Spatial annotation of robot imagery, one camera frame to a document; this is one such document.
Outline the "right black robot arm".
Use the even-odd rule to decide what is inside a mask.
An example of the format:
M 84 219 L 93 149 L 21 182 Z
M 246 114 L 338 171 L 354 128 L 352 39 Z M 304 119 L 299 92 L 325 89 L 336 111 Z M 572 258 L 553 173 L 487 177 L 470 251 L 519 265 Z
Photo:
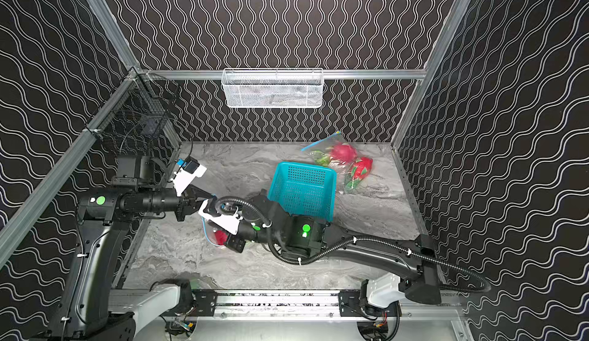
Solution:
M 279 261 L 306 266 L 323 259 L 339 259 L 392 273 L 394 290 L 418 304 L 439 305 L 441 283 L 431 262 L 433 242 L 425 234 L 412 240 L 363 234 L 308 215 L 290 215 L 263 195 L 250 200 L 224 197 L 215 204 L 222 214 L 234 214 L 239 241 L 266 244 Z

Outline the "dragon fruit bag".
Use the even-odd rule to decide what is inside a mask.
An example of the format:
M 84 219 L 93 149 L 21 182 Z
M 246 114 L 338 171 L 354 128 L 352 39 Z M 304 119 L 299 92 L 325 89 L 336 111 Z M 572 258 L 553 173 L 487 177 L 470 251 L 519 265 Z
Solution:
M 216 230 L 214 231 L 214 239 L 218 246 L 225 247 L 225 244 L 229 239 L 229 234 L 224 230 Z
M 360 183 L 371 173 L 374 160 L 368 157 L 360 157 L 349 168 L 345 175 L 345 191 L 356 189 Z
M 335 145 L 326 147 L 325 150 L 313 153 L 314 161 L 325 167 L 346 166 L 355 162 L 357 150 L 345 142 L 337 142 Z

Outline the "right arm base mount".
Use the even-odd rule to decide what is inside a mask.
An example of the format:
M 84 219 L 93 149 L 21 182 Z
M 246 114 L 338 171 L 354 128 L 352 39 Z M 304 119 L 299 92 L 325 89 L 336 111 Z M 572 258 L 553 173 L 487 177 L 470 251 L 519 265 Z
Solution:
M 360 290 L 342 290 L 337 295 L 337 304 L 342 317 L 363 317 L 374 319 L 383 315 L 394 316 L 397 307 L 394 304 L 380 308 L 368 303 Z

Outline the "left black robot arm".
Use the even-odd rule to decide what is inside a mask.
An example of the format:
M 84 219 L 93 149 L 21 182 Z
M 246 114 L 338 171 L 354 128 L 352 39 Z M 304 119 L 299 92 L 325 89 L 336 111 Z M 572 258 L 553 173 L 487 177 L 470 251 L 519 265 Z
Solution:
M 160 160 L 121 155 L 111 185 L 92 188 L 78 198 L 78 253 L 58 309 L 34 340 L 132 340 L 140 329 L 139 311 L 109 310 L 117 259 L 130 223 L 141 215 L 179 222 L 196 213 L 211 194 L 192 184 L 206 167 L 187 157 L 176 162 L 172 187 L 158 185 L 153 169 Z

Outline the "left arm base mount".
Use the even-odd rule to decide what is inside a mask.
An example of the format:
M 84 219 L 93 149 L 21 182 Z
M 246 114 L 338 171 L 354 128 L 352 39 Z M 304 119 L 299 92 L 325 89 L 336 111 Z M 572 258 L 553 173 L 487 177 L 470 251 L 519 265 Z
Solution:
M 218 293 L 214 290 L 193 290 L 190 296 L 181 295 L 179 304 L 163 313 L 164 317 L 213 316 Z

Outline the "zip-top bag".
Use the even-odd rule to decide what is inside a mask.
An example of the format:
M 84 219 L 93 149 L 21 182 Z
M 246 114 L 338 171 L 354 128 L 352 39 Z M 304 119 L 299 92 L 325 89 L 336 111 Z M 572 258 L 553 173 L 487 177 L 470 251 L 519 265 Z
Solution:
M 303 147 L 301 152 L 316 165 L 336 171 L 339 180 L 337 189 L 341 193 L 356 190 L 371 174 L 374 165 L 374 160 L 359 152 L 340 131 Z
M 205 214 L 200 214 L 199 216 L 201 217 L 201 220 L 202 220 L 203 230 L 205 232 L 205 236 L 206 236 L 207 241 L 215 247 L 220 247 L 215 242 L 214 231 L 224 230 L 228 234 L 229 234 L 229 232 L 226 229 L 224 229 L 222 226 L 220 226 L 216 222 L 216 220 L 213 216 L 205 215 Z

